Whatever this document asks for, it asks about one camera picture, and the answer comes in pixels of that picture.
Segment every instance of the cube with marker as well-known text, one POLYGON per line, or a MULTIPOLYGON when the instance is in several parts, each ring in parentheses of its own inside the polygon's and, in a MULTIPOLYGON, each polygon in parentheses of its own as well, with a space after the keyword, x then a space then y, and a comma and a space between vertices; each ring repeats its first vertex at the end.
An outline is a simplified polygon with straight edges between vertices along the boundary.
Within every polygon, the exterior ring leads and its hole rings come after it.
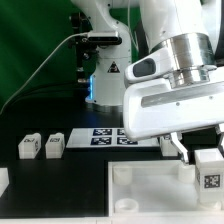
POLYGON ((224 196, 224 158, 220 151, 204 149, 195 151, 195 188, 200 203, 222 201, 224 196))
POLYGON ((41 135, 26 135, 19 144, 20 159, 34 159, 41 148, 41 135))
POLYGON ((60 159, 65 148, 64 134, 50 135, 45 147, 47 159, 60 159))

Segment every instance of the metal cylinder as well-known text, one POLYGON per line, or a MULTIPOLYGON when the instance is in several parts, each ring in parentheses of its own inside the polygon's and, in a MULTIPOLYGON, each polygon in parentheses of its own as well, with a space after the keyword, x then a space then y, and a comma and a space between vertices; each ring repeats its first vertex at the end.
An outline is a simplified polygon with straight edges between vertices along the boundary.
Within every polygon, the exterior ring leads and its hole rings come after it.
POLYGON ((208 71, 216 69, 216 64, 207 35, 189 33, 172 37, 154 47, 151 53, 160 48, 168 48, 175 59, 169 75, 172 88, 210 81, 208 71))

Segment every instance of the warning label sticker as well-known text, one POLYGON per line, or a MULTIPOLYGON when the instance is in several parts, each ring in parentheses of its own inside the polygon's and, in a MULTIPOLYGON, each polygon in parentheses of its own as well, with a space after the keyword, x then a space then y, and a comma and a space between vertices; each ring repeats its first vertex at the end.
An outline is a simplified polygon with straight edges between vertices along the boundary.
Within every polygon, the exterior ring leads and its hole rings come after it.
POLYGON ((115 61, 113 61, 112 65, 110 66, 108 73, 120 73, 115 61))

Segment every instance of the blue light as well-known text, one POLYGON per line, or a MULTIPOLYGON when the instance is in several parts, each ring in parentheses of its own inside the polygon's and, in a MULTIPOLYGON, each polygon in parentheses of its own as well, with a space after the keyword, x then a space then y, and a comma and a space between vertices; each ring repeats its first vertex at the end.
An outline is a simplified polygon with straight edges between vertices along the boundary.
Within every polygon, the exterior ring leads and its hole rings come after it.
POLYGON ((93 76, 91 75, 90 76, 90 79, 89 79, 89 96, 88 96, 88 99, 89 100, 92 100, 93 99, 93 76))

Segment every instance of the white block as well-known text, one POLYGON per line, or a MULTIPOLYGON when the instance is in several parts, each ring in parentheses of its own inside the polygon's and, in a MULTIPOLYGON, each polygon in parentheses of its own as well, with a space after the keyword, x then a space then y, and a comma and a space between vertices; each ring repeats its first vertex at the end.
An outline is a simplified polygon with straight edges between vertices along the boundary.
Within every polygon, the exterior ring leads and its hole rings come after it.
POLYGON ((20 159, 34 159, 41 148, 41 135, 26 135, 19 144, 20 159))
POLYGON ((199 202, 221 201, 224 194, 224 158, 218 149, 195 151, 195 188, 199 202))
POLYGON ((224 167, 224 158, 217 148, 196 150, 195 160, 197 167, 202 168, 224 167))
POLYGON ((0 168, 0 197, 9 185, 9 175, 7 168, 0 168))
POLYGON ((113 180, 118 185, 129 185, 132 182, 132 168, 128 165, 116 165, 113 167, 113 180))
POLYGON ((50 135, 45 147, 47 159, 60 159, 65 148, 64 135, 61 133, 50 135))
POLYGON ((160 137, 160 147, 163 156, 178 156, 177 149, 171 144, 170 139, 160 137))
POLYGON ((185 184, 193 184, 195 181, 195 165, 180 163, 178 167, 178 180, 185 184))

